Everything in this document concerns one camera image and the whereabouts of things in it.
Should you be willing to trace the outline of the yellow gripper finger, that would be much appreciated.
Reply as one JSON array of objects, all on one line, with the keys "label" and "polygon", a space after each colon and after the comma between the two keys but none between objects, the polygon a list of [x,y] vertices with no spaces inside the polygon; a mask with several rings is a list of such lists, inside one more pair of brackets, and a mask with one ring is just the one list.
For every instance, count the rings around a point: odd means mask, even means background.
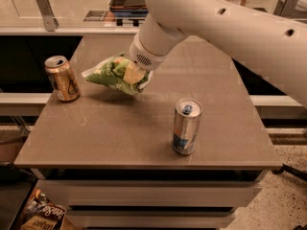
[{"label": "yellow gripper finger", "polygon": [[146,75],[146,71],[138,67],[136,64],[131,62],[125,71],[124,81],[129,84],[136,84],[141,81]]}]

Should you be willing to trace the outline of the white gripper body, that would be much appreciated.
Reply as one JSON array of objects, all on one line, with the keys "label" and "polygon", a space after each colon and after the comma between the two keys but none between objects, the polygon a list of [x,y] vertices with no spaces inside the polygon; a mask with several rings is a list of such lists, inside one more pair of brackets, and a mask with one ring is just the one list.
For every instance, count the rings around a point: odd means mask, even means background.
[{"label": "white gripper body", "polygon": [[153,34],[137,33],[130,45],[130,58],[141,69],[155,70],[167,56],[167,47]]}]

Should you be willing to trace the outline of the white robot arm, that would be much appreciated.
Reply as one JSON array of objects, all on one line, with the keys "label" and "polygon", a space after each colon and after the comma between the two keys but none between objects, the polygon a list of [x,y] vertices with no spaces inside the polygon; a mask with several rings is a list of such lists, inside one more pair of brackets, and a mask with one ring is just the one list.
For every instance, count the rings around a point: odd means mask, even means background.
[{"label": "white robot arm", "polygon": [[189,35],[211,43],[307,106],[307,25],[225,0],[145,0],[130,58],[152,71]]}]

